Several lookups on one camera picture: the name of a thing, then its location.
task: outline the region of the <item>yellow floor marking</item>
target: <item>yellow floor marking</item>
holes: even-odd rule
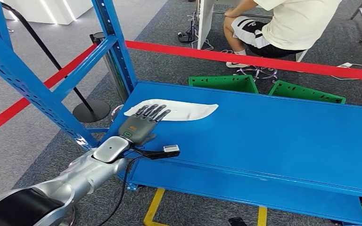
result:
[[[267,208],[259,206],[259,213],[257,214],[257,226],[266,226],[267,224]]]
[[[159,207],[160,201],[162,200],[164,193],[165,190],[163,188],[158,188],[156,190],[156,194],[153,197],[152,203],[150,204],[148,212],[146,213],[146,216],[144,218],[145,226],[168,226],[157,222],[153,222],[153,218],[155,217],[157,208]]]

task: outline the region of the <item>white sneaker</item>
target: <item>white sneaker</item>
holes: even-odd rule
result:
[[[226,62],[225,65],[229,68],[244,68],[244,67],[250,67],[250,65],[244,65],[244,64],[238,64],[233,62]]]
[[[222,53],[234,53],[234,51],[232,50],[223,50],[221,51]],[[227,67],[229,68],[244,68],[244,67],[250,67],[250,65],[244,65],[244,64],[238,64],[238,63],[233,63],[233,62],[226,62],[225,65],[227,65]]]

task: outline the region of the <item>white towel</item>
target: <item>white towel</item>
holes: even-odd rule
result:
[[[126,111],[124,115],[131,116],[135,114],[142,106],[151,106],[153,104],[157,104],[159,106],[166,105],[167,107],[162,110],[162,112],[167,109],[171,110],[171,112],[163,119],[165,121],[199,120],[209,116],[218,108],[218,105],[202,105],[173,100],[151,99],[142,101],[141,103],[132,107],[130,110]]]

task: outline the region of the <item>black cable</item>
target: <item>black cable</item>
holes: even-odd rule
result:
[[[17,10],[15,10],[14,8],[12,8],[10,5],[1,2],[2,7],[10,12],[12,12],[17,18],[18,20],[23,24],[23,26],[27,29],[27,31],[30,33],[30,35],[34,38],[34,40],[37,42],[37,44],[41,47],[41,49],[44,51],[44,53],[48,56],[49,60],[51,60],[51,62],[55,65],[55,67],[58,70],[62,69],[62,66],[60,66],[59,62],[55,59],[55,57],[52,55],[52,53],[49,51],[49,49],[45,46],[45,43],[43,43],[43,41],[41,40],[41,38],[37,35],[37,33],[34,31],[34,29],[30,26],[30,24],[28,23],[28,21],[24,18],[23,15],[21,15]],[[77,94],[77,96],[81,99],[81,101],[85,104],[85,106],[88,108],[88,110],[90,110],[91,112],[93,112],[92,107],[89,105],[89,103],[87,102],[87,100],[82,96],[82,94],[80,93],[80,91],[77,89],[77,87],[74,87],[74,92]]]
[[[143,155],[143,156],[139,156],[133,160],[131,160],[128,165],[127,165],[127,168],[125,169],[125,173],[124,173],[124,181],[123,181],[123,186],[122,186],[122,189],[121,189],[121,193],[120,193],[120,198],[119,200],[117,201],[117,204],[115,206],[115,208],[113,209],[112,213],[106,218],[105,221],[103,221],[102,223],[100,223],[98,226],[102,226],[104,225],[108,220],[110,220],[110,218],[112,218],[112,216],[116,213],[117,209],[120,207],[121,205],[121,202],[123,201],[123,197],[124,197],[124,191],[125,191],[125,186],[127,185],[127,175],[128,175],[128,171],[130,171],[130,168],[132,166],[132,163],[138,159],[141,159],[141,158],[145,158],[147,157],[147,155]]]

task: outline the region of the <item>blue shelf frame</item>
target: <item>blue shelf frame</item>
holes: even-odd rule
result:
[[[85,150],[99,144],[92,133],[107,132],[107,129],[85,128],[61,101],[106,53],[109,56],[108,63],[121,76],[128,94],[131,94],[137,83],[112,0],[92,0],[92,4],[106,38],[68,78],[54,91],[50,91],[14,53],[0,3],[0,76]]]

